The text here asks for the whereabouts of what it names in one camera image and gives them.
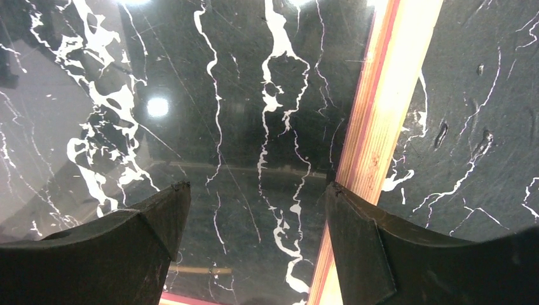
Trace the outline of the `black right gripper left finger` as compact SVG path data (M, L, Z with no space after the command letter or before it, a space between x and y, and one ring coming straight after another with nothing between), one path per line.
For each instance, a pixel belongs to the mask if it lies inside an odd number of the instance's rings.
M180 181L42 240L3 243L1 303L159 303L190 205L191 185Z

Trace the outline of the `clear acrylic sheet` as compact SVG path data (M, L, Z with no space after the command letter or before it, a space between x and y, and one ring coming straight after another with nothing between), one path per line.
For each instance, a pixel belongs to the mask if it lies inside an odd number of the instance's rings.
M164 291L306 304L373 16L367 1L2 1L1 241L185 180Z

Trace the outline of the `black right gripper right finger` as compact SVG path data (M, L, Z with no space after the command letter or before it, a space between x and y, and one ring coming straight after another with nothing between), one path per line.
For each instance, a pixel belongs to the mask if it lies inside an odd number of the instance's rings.
M345 304L537 304L538 228L474 242L392 215L332 182L325 210Z

